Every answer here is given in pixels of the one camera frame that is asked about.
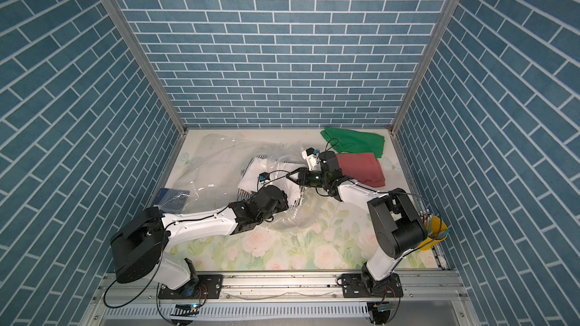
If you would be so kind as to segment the white patterned tank top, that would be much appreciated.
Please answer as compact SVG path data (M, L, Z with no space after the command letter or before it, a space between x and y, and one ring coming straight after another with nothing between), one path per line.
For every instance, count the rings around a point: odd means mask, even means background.
M290 208L296 208L301 203L303 190L297 184L291 182L286 176L291 171L303 167L303 165L294 162L278 161L263 156L255 157L250 161L246 170L244 170L237 188L254 195L257 192L258 175L262 172L272 172L272 175L270 175L272 180L279 177L279 180L273 181L273 185L285 192L288 199L288 206Z

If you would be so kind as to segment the red garment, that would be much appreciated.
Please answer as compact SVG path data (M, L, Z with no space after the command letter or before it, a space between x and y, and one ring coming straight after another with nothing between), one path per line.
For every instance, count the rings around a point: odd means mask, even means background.
M337 154L338 166L349 176L368 187L384 187L385 175L375 155L371 152Z

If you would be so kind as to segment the green garment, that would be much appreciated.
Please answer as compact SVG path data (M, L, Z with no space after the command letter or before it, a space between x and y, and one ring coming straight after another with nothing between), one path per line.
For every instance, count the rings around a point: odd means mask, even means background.
M384 153L385 138L380 134L343 128L324 128L320 134L328 148L337 153L371 153L376 158L381 158Z

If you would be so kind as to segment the clear plastic vacuum bag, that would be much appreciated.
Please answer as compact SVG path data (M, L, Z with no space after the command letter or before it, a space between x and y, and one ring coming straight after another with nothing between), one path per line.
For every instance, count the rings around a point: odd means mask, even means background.
M252 140L244 135L207 134L196 142L186 141L181 149L169 181L163 188L188 190L186 207L180 214L217 211L231 202L249 199L251 195L237 188L243 172L255 157L278 161L307 163L302 152L313 143L290 137L288 140L271 134L267 140ZM323 200L312 189L303 190L296 208L275 215L267 226L276 231L306 229L322 208Z

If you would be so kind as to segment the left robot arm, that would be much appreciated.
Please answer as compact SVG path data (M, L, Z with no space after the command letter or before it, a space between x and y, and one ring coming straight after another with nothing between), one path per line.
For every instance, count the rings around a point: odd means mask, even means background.
M169 253L172 247L198 238L249 232L287 210L287 194L275 185L219 211L170 214L157 206L146 208L111 238L116 281L149 279L190 297L199 290L199 277L192 260Z

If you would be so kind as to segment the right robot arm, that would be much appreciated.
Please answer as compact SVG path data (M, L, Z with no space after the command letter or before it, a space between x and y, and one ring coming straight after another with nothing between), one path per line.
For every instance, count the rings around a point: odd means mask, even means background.
M427 238L427 230L405 190L376 190L343 174L337 155L331 150L303 151L306 168L298 168L285 176L299 187L322 189L340 202L368 211L378 248L359 273L338 277L343 297L382 297L400 300L403 287L395 269Z

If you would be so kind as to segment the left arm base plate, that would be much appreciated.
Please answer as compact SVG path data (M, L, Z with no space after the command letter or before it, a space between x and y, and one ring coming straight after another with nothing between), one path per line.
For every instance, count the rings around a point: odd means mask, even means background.
M200 274L177 290L162 285L158 291L160 300L215 300L220 297L224 276L210 273Z

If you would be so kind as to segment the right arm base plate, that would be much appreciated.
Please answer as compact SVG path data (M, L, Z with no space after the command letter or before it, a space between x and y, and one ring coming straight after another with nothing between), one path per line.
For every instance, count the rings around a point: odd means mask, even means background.
M373 277L361 273L344 273L336 279L337 285L341 287L344 298L402 298L403 288L400 277L397 273L376 281Z

